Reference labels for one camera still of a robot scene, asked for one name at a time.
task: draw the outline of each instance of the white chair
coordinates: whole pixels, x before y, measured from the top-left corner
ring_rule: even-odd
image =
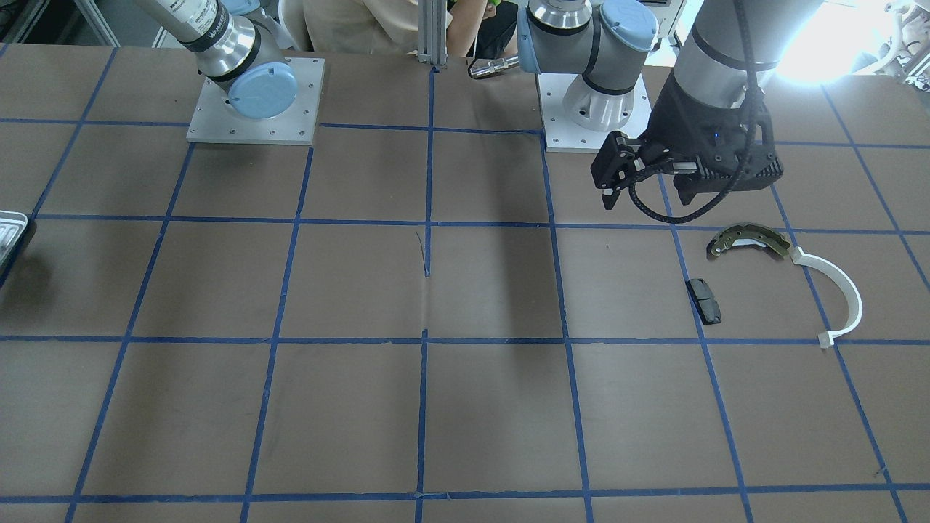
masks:
[[[310,50],[307,21],[303,18],[303,0],[278,0],[278,20],[298,51]]]

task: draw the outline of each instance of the white plastic handle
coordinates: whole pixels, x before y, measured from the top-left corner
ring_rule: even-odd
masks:
[[[856,284],[853,283],[853,280],[832,262],[824,260],[819,256],[814,256],[813,254],[807,254],[800,247],[792,247],[788,249],[788,252],[791,254],[791,261],[794,262],[795,265],[803,265],[811,269],[817,269],[829,279],[833,280],[833,283],[840,288],[843,295],[846,297],[846,304],[849,306],[849,317],[846,318],[846,325],[842,329],[827,330],[817,336],[820,340],[820,348],[830,348],[833,346],[833,340],[835,338],[843,336],[845,333],[855,329],[856,326],[859,325],[859,321],[862,320],[862,296],[859,295],[859,289],[856,288]]]

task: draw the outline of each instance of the label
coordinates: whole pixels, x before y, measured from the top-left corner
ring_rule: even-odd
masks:
[[[171,16],[187,24],[198,34],[205,34],[210,30],[217,17],[217,2],[219,0],[157,0],[167,9]]]

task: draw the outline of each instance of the metal base plate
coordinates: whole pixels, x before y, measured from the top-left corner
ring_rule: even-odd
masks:
[[[299,90],[286,111],[267,120],[246,118],[226,103],[225,91],[206,80],[187,129],[187,141],[313,145],[326,61],[322,58],[287,61],[294,69]]]
[[[601,149],[607,133],[584,128],[568,117],[562,108],[562,98],[577,74],[540,74],[539,99],[542,105],[542,121],[546,128],[546,148],[565,153],[590,153]],[[636,80],[633,110],[627,124],[620,130],[636,138],[649,124],[652,107],[645,95],[645,83],[640,76]]]

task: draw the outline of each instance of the beige shirt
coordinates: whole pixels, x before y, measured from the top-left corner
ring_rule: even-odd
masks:
[[[355,54],[417,50],[417,0],[303,0],[314,49]],[[446,24],[451,20],[446,16]]]

